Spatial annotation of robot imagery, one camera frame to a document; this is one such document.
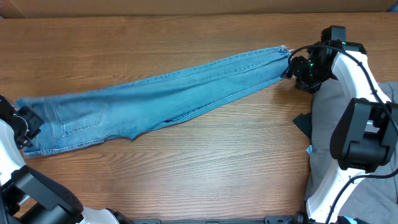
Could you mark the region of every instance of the gray fabric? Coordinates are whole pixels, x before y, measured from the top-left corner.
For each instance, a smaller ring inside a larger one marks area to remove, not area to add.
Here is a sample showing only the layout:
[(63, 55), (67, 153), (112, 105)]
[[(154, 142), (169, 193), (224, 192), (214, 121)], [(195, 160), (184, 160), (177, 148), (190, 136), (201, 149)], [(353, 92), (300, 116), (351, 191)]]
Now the gray fabric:
[[(398, 83), (379, 85), (395, 103), (398, 102)], [(336, 80), (324, 82), (314, 94), (312, 105), (312, 146), (310, 155), (311, 174), (305, 199), (315, 193), (332, 160), (329, 143), (333, 130), (343, 115), (348, 102)], [(375, 174), (390, 174), (398, 166), (397, 148), (391, 161), (378, 167)], [(398, 177), (390, 179), (365, 179), (350, 195), (339, 215), (360, 218), (368, 223), (398, 223)]]

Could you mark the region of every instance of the denim fabric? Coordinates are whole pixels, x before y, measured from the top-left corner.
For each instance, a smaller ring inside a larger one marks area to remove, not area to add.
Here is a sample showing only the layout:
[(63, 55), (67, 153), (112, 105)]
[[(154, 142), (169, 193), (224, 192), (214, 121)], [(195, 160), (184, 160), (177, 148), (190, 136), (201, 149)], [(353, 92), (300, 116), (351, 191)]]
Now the denim fabric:
[(289, 50), (271, 47), (97, 91), (23, 98), (43, 120), (28, 157), (57, 154), (188, 121), (279, 80)]

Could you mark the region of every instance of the black cable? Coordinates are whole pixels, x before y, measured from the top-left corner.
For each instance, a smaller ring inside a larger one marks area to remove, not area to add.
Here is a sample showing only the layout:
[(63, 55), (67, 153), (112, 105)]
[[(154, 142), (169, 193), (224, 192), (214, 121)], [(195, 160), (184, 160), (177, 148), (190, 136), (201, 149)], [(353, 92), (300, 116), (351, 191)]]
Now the black cable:
[[(299, 49), (297, 49), (297, 50), (294, 50), (294, 51), (290, 54), (290, 56), (289, 56), (289, 58), (288, 58), (288, 61), (287, 61), (288, 64), (290, 65), (290, 61), (291, 61), (293, 55), (295, 55), (297, 52), (299, 52), (299, 51), (301, 51), (301, 50), (304, 50), (304, 49), (314, 49), (314, 48), (324, 48), (324, 49), (336, 50), (336, 51), (342, 53), (343, 55), (349, 57), (351, 60), (353, 60), (354, 62), (356, 62), (356, 63), (358, 64), (358, 66), (359, 66), (359, 67), (362, 69), (362, 71), (364, 72), (366, 79), (368, 80), (369, 86), (370, 86), (370, 88), (371, 88), (371, 90), (372, 90), (372, 94), (373, 94), (374, 97), (377, 99), (377, 101), (379, 102), (379, 104), (383, 107), (384, 112), (386, 113), (386, 115), (387, 115), (387, 117), (389, 118), (389, 120), (391, 121), (391, 123), (392, 123), (392, 125), (393, 125), (393, 127), (394, 127), (394, 129), (395, 129), (395, 131), (396, 131), (396, 133), (398, 134), (398, 125), (397, 125), (396, 121), (394, 120), (394, 118), (392, 117), (392, 115), (391, 115), (390, 111), (388, 110), (386, 104), (380, 99), (379, 95), (377, 94), (377, 90), (374, 88), (374, 85), (373, 85), (373, 83), (372, 83), (372, 80), (371, 80), (371, 77), (370, 77), (368, 71), (366, 71), (366, 69), (365, 69), (365, 67), (363, 66), (362, 62), (360, 62), (358, 59), (356, 59), (355, 57), (353, 57), (353, 56), (350, 55), (349, 53), (347, 53), (347, 52), (345, 52), (344, 50), (341, 50), (341, 49), (339, 49), (339, 48), (337, 48), (337, 47), (332, 47), (332, 46), (328, 46), (328, 45), (307, 45), (307, 46), (301, 47), (301, 48), (299, 48)], [(338, 195), (337, 195), (336, 198), (335, 198), (335, 201), (334, 201), (333, 204), (331, 205), (328, 218), (326, 219), (326, 224), (329, 223), (330, 218), (331, 218), (331, 214), (335, 211), (335, 207), (336, 207), (337, 201), (338, 201), (339, 198), (343, 195), (343, 193), (344, 193), (344, 191), (347, 189), (347, 187), (348, 187), (351, 183), (353, 183), (356, 179), (360, 179), (360, 178), (387, 179), (387, 178), (393, 177), (393, 176), (395, 176), (395, 175), (397, 175), (397, 174), (398, 174), (398, 168), (397, 168), (394, 172), (392, 172), (392, 173), (390, 173), (390, 174), (387, 174), (387, 175), (358, 175), (358, 176), (356, 176), (356, 177), (350, 178), (350, 180), (349, 180), (349, 181), (344, 185), (344, 187), (340, 190), (340, 192), (338, 193)]]
[(6, 204), (4, 203), (4, 200), (2, 199), (2, 193), (0, 192), (0, 222), (3, 224), (8, 224), (8, 216), (7, 216), (7, 210), (6, 210)]

